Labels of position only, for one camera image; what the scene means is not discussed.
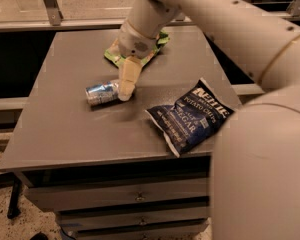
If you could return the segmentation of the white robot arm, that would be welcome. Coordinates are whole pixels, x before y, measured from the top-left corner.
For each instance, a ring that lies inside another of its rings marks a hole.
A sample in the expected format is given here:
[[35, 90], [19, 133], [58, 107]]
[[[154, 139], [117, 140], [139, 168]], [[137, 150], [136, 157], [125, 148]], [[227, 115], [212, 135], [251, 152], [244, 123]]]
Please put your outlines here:
[[300, 240], [300, 26], [242, 0], [136, 0], [119, 34], [130, 98], [159, 31], [183, 13], [249, 78], [215, 137], [214, 240]]

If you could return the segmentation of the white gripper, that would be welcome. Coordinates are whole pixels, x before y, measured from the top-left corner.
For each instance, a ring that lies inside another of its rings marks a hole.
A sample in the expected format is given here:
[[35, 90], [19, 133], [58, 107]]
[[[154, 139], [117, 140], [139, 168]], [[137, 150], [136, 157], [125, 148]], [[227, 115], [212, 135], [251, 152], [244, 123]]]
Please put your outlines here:
[[155, 44], [155, 38], [143, 36], [128, 21], [121, 25], [118, 34], [118, 48], [120, 54], [127, 57], [119, 67], [118, 97], [121, 101], [128, 101], [131, 98], [142, 71], [140, 59], [148, 56]]

